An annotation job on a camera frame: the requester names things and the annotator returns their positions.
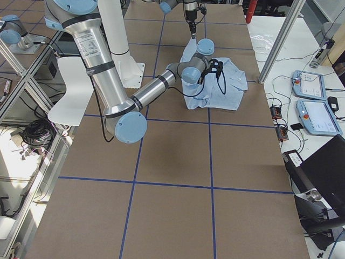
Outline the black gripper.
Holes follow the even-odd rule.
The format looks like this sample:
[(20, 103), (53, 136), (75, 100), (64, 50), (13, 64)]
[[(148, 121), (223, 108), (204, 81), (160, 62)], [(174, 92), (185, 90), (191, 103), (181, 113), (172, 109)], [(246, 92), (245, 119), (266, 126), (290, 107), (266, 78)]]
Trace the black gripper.
[(210, 60), (210, 73), (222, 73), (223, 72), (223, 62), (217, 59)]
[(195, 38), (195, 33), (196, 33), (196, 23), (194, 21), (188, 21), (190, 33), (191, 33), (191, 38)]

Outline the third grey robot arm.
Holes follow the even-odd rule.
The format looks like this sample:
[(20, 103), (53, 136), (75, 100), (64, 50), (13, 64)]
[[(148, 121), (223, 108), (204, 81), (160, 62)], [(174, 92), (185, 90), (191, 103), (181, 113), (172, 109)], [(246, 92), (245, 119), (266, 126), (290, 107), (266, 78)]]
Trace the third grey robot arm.
[(1, 17), (1, 40), (14, 54), (35, 54), (40, 46), (16, 15)]

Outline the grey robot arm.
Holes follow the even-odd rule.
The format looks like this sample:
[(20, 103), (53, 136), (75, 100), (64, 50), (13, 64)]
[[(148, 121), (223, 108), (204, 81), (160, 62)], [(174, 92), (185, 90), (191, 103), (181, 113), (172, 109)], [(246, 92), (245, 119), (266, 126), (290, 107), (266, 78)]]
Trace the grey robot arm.
[(177, 79), (195, 84), (214, 64), (215, 45), (204, 38), (186, 62), (169, 64), (166, 70), (132, 96), (125, 84), (142, 74), (129, 53), (119, 1), (46, 1), (46, 25), (69, 33), (80, 52), (87, 75), (96, 85), (105, 106), (102, 124), (120, 142), (141, 140), (147, 130), (141, 110), (162, 95)]
[(197, 1), (161, 0), (161, 1), (156, 1), (156, 3), (159, 4), (160, 9), (165, 15), (170, 13), (176, 6), (182, 3), (184, 18), (189, 26), (191, 38), (192, 39), (196, 38), (196, 30), (197, 30), (196, 19), (197, 19), (197, 12), (199, 10)]

